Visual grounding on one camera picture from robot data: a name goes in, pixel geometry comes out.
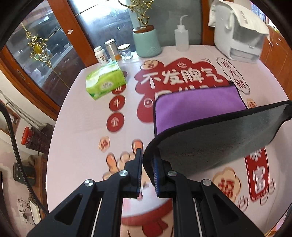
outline white wall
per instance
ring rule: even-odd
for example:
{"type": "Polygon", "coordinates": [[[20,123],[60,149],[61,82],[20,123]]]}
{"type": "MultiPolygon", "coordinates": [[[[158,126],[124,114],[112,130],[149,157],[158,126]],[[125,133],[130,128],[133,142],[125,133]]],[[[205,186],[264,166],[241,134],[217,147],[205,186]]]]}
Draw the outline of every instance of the white wall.
{"type": "MultiPolygon", "coordinates": [[[[29,154],[20,151],[21,160],[26,160],[29,154]]],[[[24,184],[13,179],[13,164],[16,162],[12,146],[0,139],[0,171],[3,173],[3,194],[11,224],[19,237],[26,237],[27,233],[34,227],[29,223],[23,223],[18,211],[18,198],[28,200],[29,191],[24,184]]],[[[29,209],[25,214],[30,223],[32,216],[29,209]]]]}
{"type": "MultiPolygon", "coordinates": [[[[36,106],[34,106],[27,98],[25,98],[5,77],[2,71],[0,71],[0,89],[13,103],[15,103],[23,111],[28,113],[30,116],[32,116],[39,122],[55,125],[56,122],[53,119],[51,119],[49,116],[44,114],[36,106]]],[[[6,103],[6,99],[2,97],[2,95],[0,95],[0,100],[6,103]]],[[[22,150],[31,155],[35,155],[37,154],[36,151],[27,149],[25,146],[21,145],[22,134],[26,126],[31,127],[23,119],[20,119],[17,131],[16,131],[16,135],[15,135],[17,146],[19,150],[22,150]]],[[[11,144],[10,136],[2,131],[0,131],[0,139],[11,144]]]]}
{"type": "Polygon", "coordinates": [[[234,0],[234,3],[242,5],[247,9],[251,10],[251,1],[250,0],[234,0]]]}

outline power strip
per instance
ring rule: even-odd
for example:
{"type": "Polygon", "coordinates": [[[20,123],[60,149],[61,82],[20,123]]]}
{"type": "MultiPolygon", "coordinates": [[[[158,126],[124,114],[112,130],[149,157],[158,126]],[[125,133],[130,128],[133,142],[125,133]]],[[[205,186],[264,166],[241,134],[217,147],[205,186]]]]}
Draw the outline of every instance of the power strip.
{"type": "Polygon", "coordinates": [[[39,207],[35,205],[32,201],[30,201],[29,203],[32,210],[32,219],[34,223],[37,225],[38,223],[41,222],[41,214],[39,213],[39,207]]]}
{"type": "Polygon", "coordinates": [[[23,203],[21,203],[21,202],[17,202],[17,208],[18,208],[18,213],[19,213],[21,222],[23,224],[29,225],[27,219],[25,219],[24,216],[23,216],[24,213],[20,212],[20,211],[25,210],[26,206],[24,206],[23,203]]]}

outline silver screw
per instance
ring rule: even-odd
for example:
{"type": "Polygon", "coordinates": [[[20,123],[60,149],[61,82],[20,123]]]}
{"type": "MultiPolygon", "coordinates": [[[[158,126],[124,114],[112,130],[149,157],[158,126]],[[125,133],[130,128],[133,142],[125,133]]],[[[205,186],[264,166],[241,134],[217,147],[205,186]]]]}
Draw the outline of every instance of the silver screw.
{"type": "Polygon", "coordinates": [[[211,180],[203,180],[205,186],[210,186],[212,184],[211,180]]]}
{"type": "Polygon", "coordinates": [[[127,176],[127,175],[129,174],[129,172],[126,171],[126,170],[121,170],[121,171],[119,172],[119,174],[120,174],[120,176],[125,177],[125,176],[127,176]]]}
{"type": "Polygon", "coordinates": [[[84,182],[84,184],[85,184],[86,187],[90,187],[90,186],[92,186],[94,184],[94,181],[93,180],[86,180],[84,182]]]}
{"type": "Polygon", "coordinates": [[[175,172],[174,170],[168,171],[167,173],[170,177],[175,177],[177,175],[177,172],[175,172]]]}

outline black metal arm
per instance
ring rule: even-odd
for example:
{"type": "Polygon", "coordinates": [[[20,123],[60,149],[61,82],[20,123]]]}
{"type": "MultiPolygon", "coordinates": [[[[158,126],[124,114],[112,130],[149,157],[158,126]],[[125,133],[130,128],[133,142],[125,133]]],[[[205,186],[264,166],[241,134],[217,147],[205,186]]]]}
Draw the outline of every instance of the black metal arm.
{"type": "MultiPolygon", "coordinates": [[[[187,179],[159,152],[152,164],[157,196],[173,199],[175,237],[264,236],[210,180],[187,179]]],[[[137,149],[124,170],[106,181],[86,180],[27,236],[119,237],[123,198],[139,196],[141,175],[142,150],[137,149]]]]}

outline gold decorative ornament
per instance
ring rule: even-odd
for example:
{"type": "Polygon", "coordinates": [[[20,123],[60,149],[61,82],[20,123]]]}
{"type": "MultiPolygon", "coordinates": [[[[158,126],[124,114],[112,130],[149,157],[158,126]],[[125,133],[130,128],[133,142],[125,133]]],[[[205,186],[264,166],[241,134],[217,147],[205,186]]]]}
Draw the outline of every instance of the gold decorative ornament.
{"type": "Polygon", "coordinates": [[[143,25],[148,24],[148,20],[150,19],[149,16],[146,15],[146,11],[151,8],[152,3],[154,0],[147,1],[147,0],[131,0],[131,5],[124,5],[118,0],[119,3],[125,7],[128,7],[132,12],[137,12],[141,17],[138,17],[138,21],[141,21],[143,25]]]}
{"type": "Polygon", "coordinates": [[[49,38],[61,28],[57,29],[47,39],[43,39],[37,36],[32,36],[32,33],[26,30],[24,24],[21,23],[21,25],[23,29],[25,30],[26,38],[29,39],[28,45],[30,49],[30,57],[35,60],[46,63],[46,66],[48,67],[52,67],[52,63],[48,55],[47,42],[49,38]]]}

